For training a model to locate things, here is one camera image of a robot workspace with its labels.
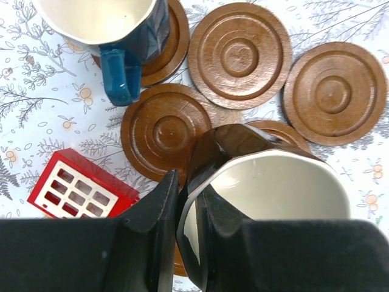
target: blue mug handle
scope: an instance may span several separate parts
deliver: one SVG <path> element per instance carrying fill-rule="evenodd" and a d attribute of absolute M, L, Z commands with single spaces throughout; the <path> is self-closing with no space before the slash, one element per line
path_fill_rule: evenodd
<path fill-rule="evenodd" d="M 115 106 L 128 106 L 139 100 L 142 65 L 130 51 L 100 46 L 104 90 Z"/>

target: square hole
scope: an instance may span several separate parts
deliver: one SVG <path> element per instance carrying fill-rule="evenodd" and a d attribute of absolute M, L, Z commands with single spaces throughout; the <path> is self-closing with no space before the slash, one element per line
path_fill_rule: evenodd
<path fill-rule="evenodd" d="M 98 201 L 101 205 L 104 205 L 104 206 L 107 206 L 108 203 L 109 203 L 109 198 L 107 198 L 106 196 L 104 196 L 102 193 L 100 192 L 95 192 L 95 194 L 93 195 L 93 199 L 95 199 L 96 201 Z"/>
<path fill-rule="evenodd" d="M 61 199 L 59 197 L 57 197 L 56 195 L 54 195 L 53 193 L 50 193 L 50 192 L 47 192 L 44 196 L 44 198 L 47 200 L 47 201 L 50 201 L 51 203 L 53 203 L 54 205 L 58 206 L 58 204 L 60 203 Z"/>
<path fill-rule="evenodd" d="M 60 171 L 57 174 L 61 179 L 66 181 L 67 183 L 71 183 L 74 179 L 74 176 L 72 176 L 69 172 L 60 169 Z"/>
<path fill-rule="evenodd" d="M 68 203 L 64 203 L 62 209 L 65 210 L 67 213 L 71 214 L 72 216 L 76 216 L 78 213 L 78 209 L 74 208 Z"/>
<path fill-rule="evenodd" d="M 78 188 L 80 191 L 85 193 L 86 195 L 89 195 L 91 192 L 92 188 L 89 187 L 85 182 L 83 181 L 77 181 L 75 184 L 75 187 Z"/>
<path fill-rule="evenodd" d="M 86 209 L 92 213 L 92 214 L 95 214 L 96 216 L 100 217 L 101 214 L 103 213 L 103 210 L 101 210 L 99 207 L 97 207 L 96 205 L 92 204 L 92 203 L 89 203 L 87 206 L 86 206 Z"/>
<path fill-rule="evenodd" d="M 67 187 L 65 187 L 63 184 L 61 184 L 58 181 L 53 181 L 53 183 L 51 184 L 51 187 L 61 194 L 66 193 L 66 190 L 67 190 Z"/>
<path fill-rule="evenodd" d="M 75 192 L 70 193 L 69 199 L 71 199 L 73 202 L 75 202 L 80 206 L 82 206 L 85 202 L 85 198 L 83 198 L 82 196 L 80 196 L 78 193 Z"/>

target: white floral tablecloth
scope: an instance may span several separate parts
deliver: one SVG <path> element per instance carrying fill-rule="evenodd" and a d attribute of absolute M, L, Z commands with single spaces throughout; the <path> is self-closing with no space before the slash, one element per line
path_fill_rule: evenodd
<path fill-rule="evenodd" d="M 230 2 L 181 0 L 191 32 L 210 11 Z M 368 49 L 389 72 L 389 1 L 246 0 L 268 8 L 289 31 L 294 57 L 328 41 Z M 192 85 L 187 64 L 168 82 Z M 29 0 L 0 0 L 0 217 L 41 218 L 26 203 L 55 150 L 74 148 L 146 195 L 155 185 L 127 162 L 119 137 L 124 108 L 107 99 L 102 73 L 88 52 L 42 21 Z M 285 121 L 280 97 L 244 112 L 245 119 Z M 353 217 L 389 235 L 389 108 L 365 137 L 342 147 L 311 144 L 356 189 Z M 175 277 L 173 291 L 199 291 Z"/>

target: wooden coaster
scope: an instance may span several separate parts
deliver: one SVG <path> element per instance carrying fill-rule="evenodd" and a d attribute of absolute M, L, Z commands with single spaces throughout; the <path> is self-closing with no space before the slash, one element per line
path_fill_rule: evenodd
<path fill-rule="evenodd" d="M 310 153 L 308 143 L 303 136 L 298 134 L 292 127 L 274 120 L 255 120 L 247 123 L 257 129 L 260 129 L 270 135 L 273 135 L 285 142 L 296 145 L 298 148 Z"/>
<path fill-rule="evenodd" d="M 283 106 L 303 137 L 336 146 L 356 141 L 374 127 L 386 95 L 379 62 L 355 44 L 336 42 L 315 47 L 296 62 Z"/>
<path fill-rule="evenodd" d="M 187 277 L 187 272 L 184 268 L 184 263 L 181 258 L 180 250 L 176 243 L 176 252 L 174 253 L 174 275 Z"/>
<path fill-rule="evenodd" d="M 233 3 L 199 23 L 188 59 L 193 82 L 206 98 L 243 110 L 263 104 L 281 89 L 292 49 L 286 29 L 270 11 Z"/>
<path fill-rule="evenodd" d="M 181 66 L 188 52 L 189 25 L 185 10 L 179 0 L 168 0 L 170 34 L 162 54 L 142 68 L 142 86 L 160 83 L 172 76 Z M 97 66 L 100 59 L 92 56 Z"/>
<path fill-rule="evenodd" d="M 215 108 L 184 85 L 159 84 L 146 89 L 124 114 L 121 140 L 128 160 L 154 181 L 178 169 L 183 186 L 193 142 L 221 123 Z"/>

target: coaster center circle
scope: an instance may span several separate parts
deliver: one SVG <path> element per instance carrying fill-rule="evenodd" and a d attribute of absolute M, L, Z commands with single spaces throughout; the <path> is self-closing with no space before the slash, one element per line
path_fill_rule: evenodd
<path fill-rule="evenodd" d="M 221 64 L 224 70 L 234 77 L 251 74 L 258 66 L 258 61 L 258 49 L 245 38 L 230 40 L 221 51 Z"/>
<path fill-rule="evenodd" d="M 153 138 L 156 145 L 167 152 L 183 149 L 189 141 L 187 124 L 179 117 L 161 117 L 153 128 Z"/>
<path fill-rule="evenodd" d="M 328 114 L 340 113 L 351 101 L 350 84 L 338 76 L 326 77 L 316 87 L 315 101 Z"/>

